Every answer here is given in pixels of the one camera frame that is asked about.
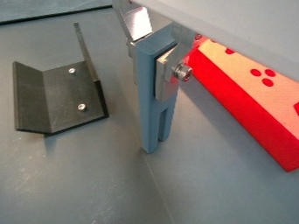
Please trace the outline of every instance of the metal plate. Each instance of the metal plate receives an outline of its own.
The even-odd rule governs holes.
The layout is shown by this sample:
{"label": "metal plate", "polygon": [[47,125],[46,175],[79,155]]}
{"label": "metal plate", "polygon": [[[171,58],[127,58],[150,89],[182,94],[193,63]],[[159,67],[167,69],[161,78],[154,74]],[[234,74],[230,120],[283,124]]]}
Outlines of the metal plate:
{"label": "metal plate", "polygon": [[102,86],[86,61],[46,72],[15,62],[14,82],[18,130],[54,134],[108,117]]}

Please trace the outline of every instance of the screw head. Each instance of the screw head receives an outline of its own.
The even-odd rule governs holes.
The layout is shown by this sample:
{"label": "screw head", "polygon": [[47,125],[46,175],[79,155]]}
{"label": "screw head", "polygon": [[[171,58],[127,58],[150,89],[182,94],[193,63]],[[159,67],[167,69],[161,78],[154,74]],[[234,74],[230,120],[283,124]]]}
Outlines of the screw head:
{"label": "screw head", "polygon": [[71,68],[70,69],[70,74],[75,74],[76,73],[76,69],[75,68]]}
{"label": "screw head", "polygon": [[79,110],[80,111],[84,111],[87,109],[87,105],[84,104],[84,103],[82,103],[80,105],[79,105]]}
{"label": "screw head", "polygon": [[174,76],[181,81],[189,81],[193,77],[193,68],[183,63],[179,64],[179,66],[174,70]]}

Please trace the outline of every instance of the dark red dot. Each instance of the dark red dot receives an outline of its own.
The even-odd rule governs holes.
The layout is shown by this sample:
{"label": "dark red dot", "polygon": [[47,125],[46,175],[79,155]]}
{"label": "dark red dot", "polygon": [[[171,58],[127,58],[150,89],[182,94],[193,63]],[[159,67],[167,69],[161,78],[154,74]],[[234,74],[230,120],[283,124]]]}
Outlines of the dark red dot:
{"label": "dark red dot", "polygon": [[227,50],[226,50],[226,54],[233,54],[233,53],[234,53],[234,51],[233,51],[231,49],[227,48]]}
{"label": "dark red dot", "polygon": [[266,70],[266,75],[269,75],[270,77],[277,77],[277,73],[271,69]]}
{"label": "dark red dot", "polygon": [[269,87],[273,87],[275,85],[275,83],[270,79],[263,79],[262,81],[263,81],[265,85]]}
{"label": "dark red dot", "polygon": [[253,75],[255,76],[261,76],[262,73],[257,70],[257,69],[251,69],[250,72],[253,73]]}

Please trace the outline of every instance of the light blue bracket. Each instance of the light blue bracket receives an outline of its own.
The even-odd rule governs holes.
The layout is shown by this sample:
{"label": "light blue bracket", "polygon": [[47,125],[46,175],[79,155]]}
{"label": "light blue bracket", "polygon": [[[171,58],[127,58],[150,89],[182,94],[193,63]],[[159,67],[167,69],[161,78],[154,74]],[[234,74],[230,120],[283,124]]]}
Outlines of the light blue bracket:
{"label": "light blue bracket", "polygon": [[166,101],[155,99],[155,63],[159,56],[177,45],[173,26],[166,26],[135,44],[135,72],[142,124],[142,146],[153,153],[158,141],[170,136],[178,91]]}

